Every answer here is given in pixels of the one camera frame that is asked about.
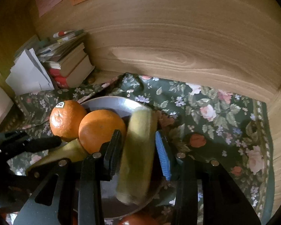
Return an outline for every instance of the screw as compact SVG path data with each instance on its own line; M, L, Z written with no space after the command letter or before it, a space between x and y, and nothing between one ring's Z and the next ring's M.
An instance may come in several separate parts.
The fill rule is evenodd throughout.
M211 160L210 161L211 165L213 165L214 167L217 167L220 163L217 160Z
M59 166L63 167L63 166L65 166L67 163L68 163L67 160L60 160L58 164L59 164Z
M177 157L180 159L183 159L183 158L185 158L185 154L183 152L178 152Z
M93 154L93 158L100 158L101 156L102 156L102 154L99 153L99 152L95 152L95 153Z

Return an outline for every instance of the white sticker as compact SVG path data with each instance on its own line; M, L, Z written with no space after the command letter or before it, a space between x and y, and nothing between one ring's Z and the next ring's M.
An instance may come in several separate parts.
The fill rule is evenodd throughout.
M59 102L55 107L56 107L56 108L63 108L64 105L65 105L64 102Z

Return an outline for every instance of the floral tablecloth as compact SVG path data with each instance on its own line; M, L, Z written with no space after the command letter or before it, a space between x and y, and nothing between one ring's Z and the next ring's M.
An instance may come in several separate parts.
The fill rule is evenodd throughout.
M24 120L13 118L4 130L24 128L34 137L50 136L48 120L58 102L73 99L82 103L103 95L126 97L156 110L162 129L179 151L198 161L218 160L262 223L269 220L274 194L273 145L266 104L261 101L206 86L125 73L102 85L81 85L16 97ZM200 138L191 138L192 134L199 134ZM15 173L24 175L29 165L47 153L23 153L9 164ZM175 186L174 182L164 182L160 193L146 207L162 225L170 225ZM203 223L202 198L199 186L198 224ZM105 222L117 224L112 220Z

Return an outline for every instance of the metal plate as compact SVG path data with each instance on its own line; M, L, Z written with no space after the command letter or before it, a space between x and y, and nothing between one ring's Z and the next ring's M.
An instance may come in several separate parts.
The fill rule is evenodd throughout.
M131 114L136 109L147 109L147 107L143 106L138 102L117 96L105 96L94 98L82 103L82 105L84 108L87 109L87 111L94 111L99 109L111 110L117 113L124 120L126 126L128 125ZM156 158L154 160L149 192L145 201L142 204L125 205L118 201L115 197L117 180L118 175L115 174L110 182L101 182L102 210L104 218L107 220L122 218L124 216L135 213L144 208L147 204L152 201L153 197L159 192L162 183L162 172L160 169L158 156L156 155Z

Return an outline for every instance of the orange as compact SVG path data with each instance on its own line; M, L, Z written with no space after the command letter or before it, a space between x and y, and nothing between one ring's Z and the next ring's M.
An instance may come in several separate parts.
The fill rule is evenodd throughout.
M158 222L151 216L144 213L135 213L124 217L119 225L158 225Z
M77 139L80 122L86 114L84 107L76 101L58 103L50 115L52 133L66 142Z
M92 154L100 151L103 143L110 141L114 130L119 129L122 139L126 126L120 116L110 110L96 110L87 114L79 126L79 140L84 149Z

